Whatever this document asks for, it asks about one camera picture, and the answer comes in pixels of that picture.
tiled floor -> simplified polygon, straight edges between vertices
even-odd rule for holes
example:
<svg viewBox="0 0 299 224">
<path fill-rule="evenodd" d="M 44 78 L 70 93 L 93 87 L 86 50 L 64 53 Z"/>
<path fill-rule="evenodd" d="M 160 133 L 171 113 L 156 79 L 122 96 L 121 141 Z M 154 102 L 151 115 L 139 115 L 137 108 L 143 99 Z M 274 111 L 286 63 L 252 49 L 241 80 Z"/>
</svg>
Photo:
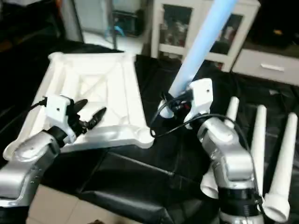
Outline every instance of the tiled floor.
<svg viewBox="0 0 299 224">
<path fill-rule="evenodd" d="M 41 185 L 31 205 L 27 224 L 139 224 L 74 196 Z"/>
<path fill-rule="evenodd" d="M 105 38 L 101 35 L 88 32 L 83 32 L 83 37 L 85 43 L 101 45 L 111 49 L 113 48 L 111 37 L 108 37 L 107 40 L 105 40 Z M 141 54 L 144 35 L 140 35 L 139 37 L 116 36 L 116 41 L 118 50 L 131 52 L 134 54 Z"/>
</svg>

white plastic cylinder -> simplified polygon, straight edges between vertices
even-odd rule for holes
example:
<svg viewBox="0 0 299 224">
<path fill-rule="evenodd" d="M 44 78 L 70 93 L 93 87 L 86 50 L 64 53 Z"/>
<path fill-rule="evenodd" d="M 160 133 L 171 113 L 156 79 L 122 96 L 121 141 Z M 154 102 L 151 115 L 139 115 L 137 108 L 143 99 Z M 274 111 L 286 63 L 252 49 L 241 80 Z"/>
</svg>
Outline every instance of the white plastic cylinder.
<svg viewBox="0 0 299 224">
<path fill-rule="evenodd" d="M 228 105 L 228 110 L 226 111 L 226 116 L 231 118 L 232 120 L 235 120 L 237 117 L 238 108 L 239 99 L 237 97 L 232 97 Z M 234 128 L 234 124 L 229 120 L 225 120 L 224 124 L 226 124 L 230 128 Z"/>
<path fill-rule="evenodd" d="M 295 113 L 290 113 L 270 191 L 265 195 L 265 201 L 263 203 L 265 214 L 279 223 L 286 222 L 290 213 L 288 198 L 292 177 L 297 122 L 297 115 Z"/>
<path fill-rule="evenodd" d="M 200 189 L 206 196 L 213 199 L 218 199 L 218 186 L 215 180 L 212 165 L 210 166 L 206 174 L 202 177 Z"/>
<path fill-rule="evenodd" d="M 256 181 L 259 195 L 263 195 L 263 170 L 265 156 L 265 136 L 266 136 L 267 109 L 264 105 L 259 105 L 256 112 L 256 122 L 251 142 L 251 155 L 256 170 Z"/>
<path fill-rule="evenodd" d="M 226 116 L 231 118 L 232 120 L 235 120 L 237 117 L 238 108 L 239 108 L 239 99 L 237 97 L 232 97 L 228 105 Z M 228 127 L 234 128 L 234 124 L 231 121 L 225 120 L 224 123 Z M 212 165 L 210 166 L 207 173 L 203 176 L 202 181 L 200 183 L 200 189 L 208 197 L 218 199 L 218 186 L 215 180 Z"/>
</svg>

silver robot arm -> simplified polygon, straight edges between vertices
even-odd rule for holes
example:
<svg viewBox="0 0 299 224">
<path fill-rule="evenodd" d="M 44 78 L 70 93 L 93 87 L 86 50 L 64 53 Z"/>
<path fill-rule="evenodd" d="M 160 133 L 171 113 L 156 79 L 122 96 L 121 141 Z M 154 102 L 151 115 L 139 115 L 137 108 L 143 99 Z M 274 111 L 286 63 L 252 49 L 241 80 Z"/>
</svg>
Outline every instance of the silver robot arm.
<svg viewBox="0 0 299 224">
<path fill-rule="evenodd" d="M 51 124 L 21 143 L 11 160 L 0 169 L 0 224 L 25 224 L 44 172 L 51 166 L 66 143 L 94 128 L 106 108 L 99 110 L 89 121 L 80 121 L 77 114 L 87 100 L 76 104 L 63 96 L 48 97 L 46 114 Z"/>
<path fill-rule="evenodd" d="M 197 137 L 211 159 L 219 191 L 220 222 L 226 224 L 262 224 L 257 207 L 258 195 L 250 153 L 236 131 L 218 118 L 193 125 Z"/>
<path fill-rule="evenodd" d="M 263 216 L 258 209 L 261 198 L 257 191 L 251 154 L 241 146 L 236 131 L 218 119 L 225 116 L 209 114 L 213 102 L 212 80 L 203 78 L 193 81 L 178 98 L 172 98 L 169 94 L 165 96 L 163 102 L 166 103 L 158 109 L 162 116 L 165 106 L 179 117 L 179 110 L 186 108 L 184 104 L 191 105 L 184 124 L 196 132 L 211 159 L 219 192 L 220 221 L 229 224 L 262 224 Z"/>
</svg>

white foam tray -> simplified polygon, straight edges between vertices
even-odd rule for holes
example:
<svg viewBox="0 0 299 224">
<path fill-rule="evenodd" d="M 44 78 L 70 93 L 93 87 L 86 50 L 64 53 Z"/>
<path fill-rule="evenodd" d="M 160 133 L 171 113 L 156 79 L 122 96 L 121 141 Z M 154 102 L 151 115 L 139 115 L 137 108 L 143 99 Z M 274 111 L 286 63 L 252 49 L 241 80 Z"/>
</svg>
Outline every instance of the white foam tray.
<svg viewBox="0 0 299 224">
<path fill-rule="evenodd" d="M 134 68 L 135 55 L 111 54 L 63 54 L 49 55 L 50 65 L 33 103 L 43 96 L 61 94 L 75 101 L 88 99 L 79 112 L 81 120 L 106 107 L 103 120 L 75 143 L 61 149 L 63 153 L 92 148 L 134 144 L 149 148 L 154 139 L 146 125 L 142 102 Z M 44 107 L 31 111 L 23 124 L 18 138 L 5 149 L 7 160 L 15 148 L 28 137 L 50 126 Z"/>
</svg>

black table cover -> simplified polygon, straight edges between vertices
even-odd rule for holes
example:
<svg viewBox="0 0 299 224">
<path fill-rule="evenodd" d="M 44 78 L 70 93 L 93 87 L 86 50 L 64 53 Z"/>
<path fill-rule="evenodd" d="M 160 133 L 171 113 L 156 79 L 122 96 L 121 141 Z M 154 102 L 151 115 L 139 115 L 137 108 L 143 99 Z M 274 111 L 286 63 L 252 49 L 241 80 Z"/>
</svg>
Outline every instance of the black table cover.
<svg viewBox="0 0 299 224">
<path fill-rule="evenodd" d="M 49 65 L 47 56 L 55 51 L 116 52 L 101 46 L 38 37 L 1 53 L 0 127 L 32 103 Z M 169 89 L 179 66 L 146 56 L 136 57 L 135 69 L 147 122 L 157 110 L 160 92 Z M 223 73 L 209 62 L 197 73 L 196 79 L 200 77 L 210 77 L 213 81 L 212 112 L 225 114 L 231 96 L 239 97 L 237 122 L 249 142 L 256 106 L 267 107 L 264 192 L 268 192 L 287 114 L 298 111 L 297 87 Z M 2 149 L 17 137 L 24 119 L 0 131 Z M 177 122 L 172 119 L 160 119 L 156 130 L 163 132 L 175 125 Z M 288 223 L 299 221 L 298 149 L 297 144 Z M 182 128 L 156 139 L 148 149 L 131 145 L 61 154 L 46 172 L 43 184 L 142 223 L 204 224 L 217 220 L 218 212 L 217 201 L 206 197 L 199 188 L 208 166 L 209 158 L 195 134 Z"/>
</svg>

